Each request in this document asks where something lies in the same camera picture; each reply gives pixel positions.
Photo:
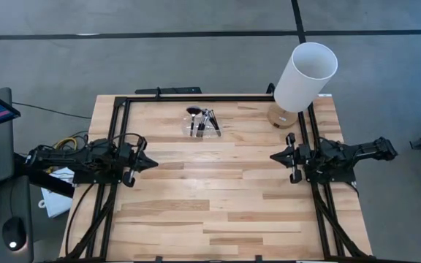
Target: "white cylinder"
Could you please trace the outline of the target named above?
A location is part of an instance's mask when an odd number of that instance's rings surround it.
[[[337,67],[337,58],[328,47],[315,42],[298,45],[274,91],[277,105],[293,113],[305,110]]]

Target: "wooden tabletop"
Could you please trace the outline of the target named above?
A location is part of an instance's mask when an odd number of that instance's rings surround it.
[[[107,137],[114,98],[97,97],[90,140]],[[160,165],[136,174],[134,188],[119,187],[107,260],[322,259],[310,186],[291,184],[291,170],[269,159],[285,149],[289,132],[302,142],[298,123],[289,129],[269,124],[272,103],[134,102],[126,132],[143,135],[145,153]],[[214,109],[222,137],[197,139],[183,132],[185,109],[191,105]],[[342,140],[333,98],[319,97],[314,109],[321,136]],[[310,132],[308,114],[306,121]],[[118,118],[116,131],[120,123]],[[73,207],[86,188],[76,188]],[[332,183],[332,188],[339,222],[370,254],[356,193],[343,183]],[[91,223],[95,196],[96,186],[75,216],[70,250]],[[100,229],[94,255],[99,254]]]

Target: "gray floor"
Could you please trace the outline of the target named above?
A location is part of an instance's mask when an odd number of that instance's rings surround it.
[[[421,29],[421,1],[299,0],[306,30]],[[293,30],[289,0],[0,0],[0,34]],[[308,37],[333,49],[332,93],[344,138],[384,136],[400,156],[355,170],[373,252],[421,261],[421,36]],[[90,115],[98,94],[200,86],[261,93],[277,82],[297,37],[0,41],[0,87],[17,102]],[[15,149],[27,152],[88,128],[88,121],[19,107]],[[41,199],[31,190],[33,203]],[[54,259],[66,216],[33,208],[36,260]]]

